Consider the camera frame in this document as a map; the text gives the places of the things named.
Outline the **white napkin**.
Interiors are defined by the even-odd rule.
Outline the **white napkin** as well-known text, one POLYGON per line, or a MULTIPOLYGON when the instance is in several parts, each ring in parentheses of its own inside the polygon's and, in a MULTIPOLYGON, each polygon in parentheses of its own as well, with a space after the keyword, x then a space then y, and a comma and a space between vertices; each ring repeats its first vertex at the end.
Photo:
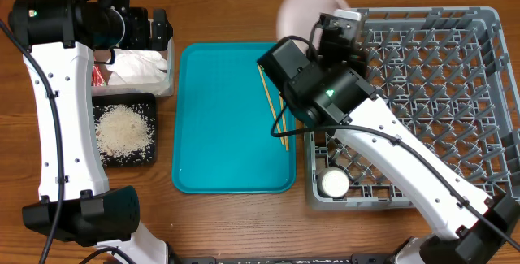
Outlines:
POLYGON ((168 62, 158 51, 115 49, 115 62, 106 69, 108 85, 158 83, 167 77, 168 62))

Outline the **large white plate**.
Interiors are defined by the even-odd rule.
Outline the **large white plate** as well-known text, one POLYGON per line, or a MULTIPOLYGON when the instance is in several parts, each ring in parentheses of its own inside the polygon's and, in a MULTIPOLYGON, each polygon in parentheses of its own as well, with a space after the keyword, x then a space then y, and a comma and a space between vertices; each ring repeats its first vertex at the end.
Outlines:
POLYGON ((320 15, 334 15, 336 10, 351 11, 345 0, 283 0, 276 21, 276 46, 280 46, 280 41, 287 36, 309 41, 320 15))

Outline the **red sauce packet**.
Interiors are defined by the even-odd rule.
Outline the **red sauce packet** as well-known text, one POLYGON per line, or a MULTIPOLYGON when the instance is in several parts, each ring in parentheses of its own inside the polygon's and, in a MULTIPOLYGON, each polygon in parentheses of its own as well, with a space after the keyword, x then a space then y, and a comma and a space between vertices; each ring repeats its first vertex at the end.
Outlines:
POLYGON ((106 81, 102 76, 102 71, 97 64, 93 65, 91 85, 93 87, 106 86, 106 81))

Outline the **wooden chopstick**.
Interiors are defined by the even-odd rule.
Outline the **wooden chopstick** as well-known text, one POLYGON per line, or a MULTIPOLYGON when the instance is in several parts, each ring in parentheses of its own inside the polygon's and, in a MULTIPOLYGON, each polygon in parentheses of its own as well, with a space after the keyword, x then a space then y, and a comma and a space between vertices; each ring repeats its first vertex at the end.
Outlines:
MULTIPOLYGON (((283 109, 285 107, 285 104, 284 104, 284 100, 281 97, 281 95, 279 95, 279 104, 280 104, 280 109, 283 111, 283 109)), ((286 127, 286 119, 285 119, 285 113, 284 112, 281 113, 281 120, 282 120, 282 130, 283 130, 283 132, 286 132, 287 131, 287 127, 286 127)), ((288 152, 289 151, 288 138, 286 136, 284 136, 282 138, 284 140, 285 149, 288 152)))
POLYGON ((267 87, 267 83, 266 83, 265 77, 263 75, 262 68, 258 64, 257 64, 257 67, 258 67, 258 73, 259 73, 261 81, 262 81, 262 86, 263 86, 265 94, 266 94, 267 102, 268 102, 269 107, 271 109, 271 113, 272 113, 273 119, 276 120, 277 115, 275 113, 275 109, 274 109, 274 106, 273 106, 273 103, 272 103, 272 100, 271 100, 271 95, 270 95, 269 89, 267 87))

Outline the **cooked rice pile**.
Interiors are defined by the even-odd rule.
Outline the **cooked rice pile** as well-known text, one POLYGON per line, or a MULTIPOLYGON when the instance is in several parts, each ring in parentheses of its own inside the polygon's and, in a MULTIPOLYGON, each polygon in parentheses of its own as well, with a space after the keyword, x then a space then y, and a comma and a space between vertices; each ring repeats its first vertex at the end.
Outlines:
POLYGON ((126 105, 99 107, 95 122, 97 148, 103 162, 144 162, 151 155, 154 127, 143 110, 126 105))

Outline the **white cup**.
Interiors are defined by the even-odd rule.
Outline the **white cup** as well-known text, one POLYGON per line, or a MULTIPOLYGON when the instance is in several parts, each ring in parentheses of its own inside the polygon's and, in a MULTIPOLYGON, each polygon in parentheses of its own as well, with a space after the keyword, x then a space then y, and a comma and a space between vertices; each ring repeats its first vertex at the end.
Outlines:
POLYGON ((327 167, 318 174, 318 190, 326 197, 341 198, 349 191, 349 177, 338 167, 327 167))

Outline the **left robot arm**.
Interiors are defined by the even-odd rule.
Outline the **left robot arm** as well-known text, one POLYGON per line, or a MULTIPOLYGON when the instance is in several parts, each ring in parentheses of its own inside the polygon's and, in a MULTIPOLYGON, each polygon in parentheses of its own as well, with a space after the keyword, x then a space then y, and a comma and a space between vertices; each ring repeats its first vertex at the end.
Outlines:
POLYGON ((166 12, 130 0, 15 0, 1 28, 23 55, 37 107, 41 179, 37 202, 22 209, 25 227, 119 262, 177 262, 141 222, 136 189, 109 185, 91 87, 95 50, 167 48, 166 12))

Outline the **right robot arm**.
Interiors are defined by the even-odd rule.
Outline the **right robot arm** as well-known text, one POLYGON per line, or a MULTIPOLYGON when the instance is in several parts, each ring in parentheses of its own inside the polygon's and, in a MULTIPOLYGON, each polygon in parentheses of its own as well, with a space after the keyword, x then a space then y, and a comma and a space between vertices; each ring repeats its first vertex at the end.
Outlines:
POLYGON ((512 242, 519 205, 490 196, 452 171, 387 107, 366 79, 354 11, 321 14, 319 40, 289 35, 258 59, 303 132, 333 132, 408 197, 431 228, 388 257, 391 263, 485 263, 512 242))

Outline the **clear plastic waste bin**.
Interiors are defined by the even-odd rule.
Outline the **clear plastic waste bin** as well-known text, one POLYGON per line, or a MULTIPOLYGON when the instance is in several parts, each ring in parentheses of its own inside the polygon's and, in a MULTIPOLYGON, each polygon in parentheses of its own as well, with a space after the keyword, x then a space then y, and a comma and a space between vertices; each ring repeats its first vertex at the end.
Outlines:
POLYGON ((92 95, 106 96, 125 93, 151 93, 157 97, 171 96, 175 77, 175 44, 170 37, 163 51, 114 49, 115 61, 108 65, 111 52, 96 50, 94 57, 104 81, 92 85, 92 95))

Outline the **grey dishwasher rack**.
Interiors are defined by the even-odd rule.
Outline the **grey dishwasher rack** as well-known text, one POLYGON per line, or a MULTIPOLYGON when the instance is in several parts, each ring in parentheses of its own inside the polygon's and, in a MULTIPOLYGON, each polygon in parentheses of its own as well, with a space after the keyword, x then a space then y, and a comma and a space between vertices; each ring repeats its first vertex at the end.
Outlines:
POLYGON ((492 196, 519 195, 519 90, 487 6, 364 8, 368 79, 399 121, 492 196))

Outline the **teal serving tray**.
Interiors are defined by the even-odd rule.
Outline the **teal serving tray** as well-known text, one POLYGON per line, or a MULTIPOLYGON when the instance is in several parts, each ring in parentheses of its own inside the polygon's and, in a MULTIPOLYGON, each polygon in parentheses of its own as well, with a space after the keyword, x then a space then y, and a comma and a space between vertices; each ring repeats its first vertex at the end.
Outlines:
MULTIPOLYGON (((171 177, 183 193, 282 193, 297 178, 274 122, 257 60, 270 42, 195 43, 181 55, 171 177)), ((275 113, 277 88, 265 77, 275 113)))

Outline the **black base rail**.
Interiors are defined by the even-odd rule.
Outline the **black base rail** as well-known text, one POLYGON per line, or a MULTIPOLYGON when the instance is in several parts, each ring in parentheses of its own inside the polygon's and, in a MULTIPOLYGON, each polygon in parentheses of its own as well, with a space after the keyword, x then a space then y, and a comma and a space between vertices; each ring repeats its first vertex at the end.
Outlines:
POLYGON ((385 264, 390 262, 390 253, 354 253, 346 257, 319 258, 228 258, 213 257, 179 258, 168 261, 171 264, 385 264))

